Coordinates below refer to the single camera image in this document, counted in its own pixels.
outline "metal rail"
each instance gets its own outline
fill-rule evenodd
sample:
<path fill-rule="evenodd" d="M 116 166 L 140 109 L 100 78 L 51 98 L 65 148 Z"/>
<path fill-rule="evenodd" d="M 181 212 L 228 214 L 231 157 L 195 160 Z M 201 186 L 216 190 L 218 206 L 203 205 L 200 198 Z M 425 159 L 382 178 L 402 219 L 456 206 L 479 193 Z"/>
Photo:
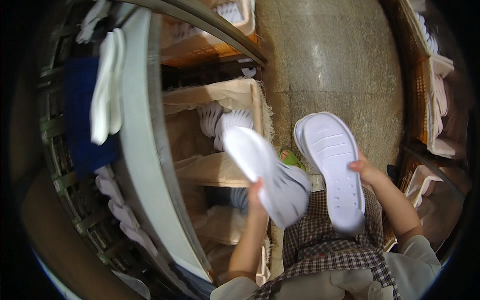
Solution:
<path fill-rule="evenodd" d="M 190 23 L 236 48 L 260 66 L 267 59 L 257 46 L 239 29 L 197 0 L 121 0 L 143 6 L 155 13 L 164 13 Z"/>

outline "person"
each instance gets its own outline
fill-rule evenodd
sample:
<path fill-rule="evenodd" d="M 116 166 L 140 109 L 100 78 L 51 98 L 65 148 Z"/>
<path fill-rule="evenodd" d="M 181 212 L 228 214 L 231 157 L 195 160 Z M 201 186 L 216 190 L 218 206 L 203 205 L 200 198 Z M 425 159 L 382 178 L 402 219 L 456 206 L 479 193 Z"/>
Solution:
<path fill-rule="evenodd" d="M 230 259 L 229 281 L 216 288 L 211 299 L 419 299 L 441 265 L 423 236 L 417 212 L 361 153 L 349 168 L 359 172 L 363 185 L 373 190 L 363 188 L 366 225 L 361 234 L 338 235 L 328 217 L 326 192 L 311 193 L 306 214 L 285 229 L 284 272 L 258 287 L 255 273 L 268 224 L 257 195 L 263 184 L 260 179 L 249 187 L 247 226 Z M 399 253 L 383 252 L 382 209 Z"/>

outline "hand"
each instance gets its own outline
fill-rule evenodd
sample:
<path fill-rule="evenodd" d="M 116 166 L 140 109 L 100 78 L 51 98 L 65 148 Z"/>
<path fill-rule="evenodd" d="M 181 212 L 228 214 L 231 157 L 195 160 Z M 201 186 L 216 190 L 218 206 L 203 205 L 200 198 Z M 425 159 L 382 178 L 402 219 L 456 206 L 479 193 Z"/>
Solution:
<path fill-rule="evenodd" d="M 383 174 L 359 151 L 359 160 L 353 161 L 348 166 L 352 171 L 360 173 L 361 181 L 364 184 L 373 185 Z"/>
<path fill-rule="evenodd" d="M 258 192 L 264 185 L 264 181 L 259 178 L 257 182 L 251 182 L 248 188 L 248 211 L 249 213 L 266 214 L 265 208 L 258 198 Z"/>

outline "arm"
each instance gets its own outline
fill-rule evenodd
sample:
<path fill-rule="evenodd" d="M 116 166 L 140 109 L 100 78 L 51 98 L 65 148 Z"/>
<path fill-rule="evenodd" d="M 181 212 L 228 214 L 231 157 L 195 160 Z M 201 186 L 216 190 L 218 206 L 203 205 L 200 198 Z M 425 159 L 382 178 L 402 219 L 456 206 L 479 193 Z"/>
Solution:
<path fill-rule="evenodd" d="M 373 166 L 362 153 L 360 160 L 352 162 L 349 167 L 359 172 L 363 183 L 373 188 L 392 226 L 399 249 L 402 249 L 411 237 L 423 235 L 417 211 L 383 172 Z"/>
<path fill-rule="evenodd" d="M 230 265 L 228 266 L 229 280 L 245 276 L 255 281 L 255 274 L 257 273 L 262 244 L 268 225 L 268 214 L 257 195 L 262 184 L 262 180 L 258 180 L 257 183 L 251 184 L 248 189 L 247 227 L 230 258 Z"/>

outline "wrist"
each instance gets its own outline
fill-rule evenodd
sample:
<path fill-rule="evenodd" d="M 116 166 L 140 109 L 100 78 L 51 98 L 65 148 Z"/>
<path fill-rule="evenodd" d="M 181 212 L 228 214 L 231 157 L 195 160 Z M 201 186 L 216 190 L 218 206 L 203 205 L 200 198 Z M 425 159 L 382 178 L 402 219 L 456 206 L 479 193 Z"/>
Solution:
<path fill-rule="evenodd" d="M 255 224 L 256 227 L 258 226 L 265 226 L 268 224 L 268 213 L 262 209 L 256 209 L 256 210 L 249 210 L 248 211 L 248 223 L 249 224 Z"/>
<path fill-rule="evenodd" d="M 375 189 L 378 186 L 385 185 L 386 180 L 390 181 L 390 178 L 388 178 L 382 171 L 375 168 L 375 171 L 372 174 L 370 185 Z"/>

